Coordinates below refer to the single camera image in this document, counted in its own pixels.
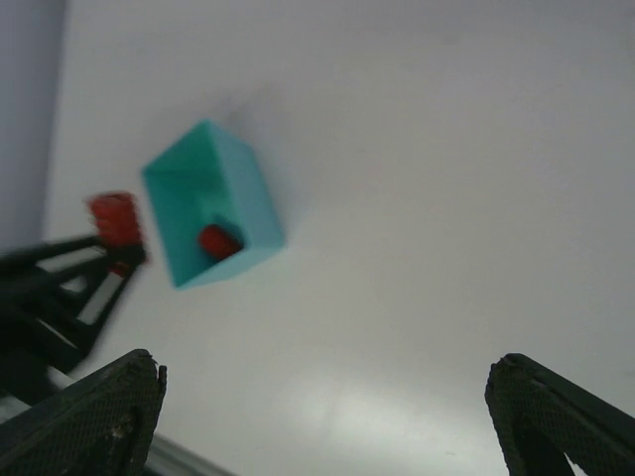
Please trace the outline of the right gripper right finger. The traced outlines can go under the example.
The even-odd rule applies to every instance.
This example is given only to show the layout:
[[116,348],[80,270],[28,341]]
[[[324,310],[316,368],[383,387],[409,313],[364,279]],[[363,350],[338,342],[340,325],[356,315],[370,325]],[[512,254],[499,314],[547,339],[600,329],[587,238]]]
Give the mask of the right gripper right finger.
[[511,475],[634,473],[634,418],[523,354],[491,366],[485,402]]

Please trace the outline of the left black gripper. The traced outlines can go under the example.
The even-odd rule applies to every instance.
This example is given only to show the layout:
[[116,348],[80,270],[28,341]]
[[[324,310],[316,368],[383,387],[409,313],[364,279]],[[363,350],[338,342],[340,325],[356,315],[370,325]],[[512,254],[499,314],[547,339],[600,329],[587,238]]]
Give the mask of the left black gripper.
[[[67,373],[92,352],[118,301],[146,262],[143,246],[110,248],[99,258],[54,271],[36,264],[101,245],[97,235],[86,235],[1,256],[3,393],[49,397],[58,391],[49,369]],[[78,278],[85,279],[86,287],[70,295],[64,284]]]

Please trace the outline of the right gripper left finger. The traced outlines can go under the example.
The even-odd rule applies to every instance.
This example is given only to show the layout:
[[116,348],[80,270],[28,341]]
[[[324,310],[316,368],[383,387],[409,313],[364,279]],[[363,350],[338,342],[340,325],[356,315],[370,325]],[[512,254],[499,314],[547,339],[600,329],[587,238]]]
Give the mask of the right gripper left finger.
[[1,424],[3,475],[142,475],[167,368],[137,349]]

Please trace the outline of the teal plastic bin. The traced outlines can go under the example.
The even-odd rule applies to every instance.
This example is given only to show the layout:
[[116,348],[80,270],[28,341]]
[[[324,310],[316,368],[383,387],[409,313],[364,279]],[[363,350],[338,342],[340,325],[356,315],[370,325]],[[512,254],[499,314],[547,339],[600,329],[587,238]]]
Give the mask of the teal plastic bin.
[[[190,289],[253,268],[285,245],[282,224],[253,150],[203,120],[142,171],[173,286]],[[215,261],[197,235],[217,224],[243,249]]]

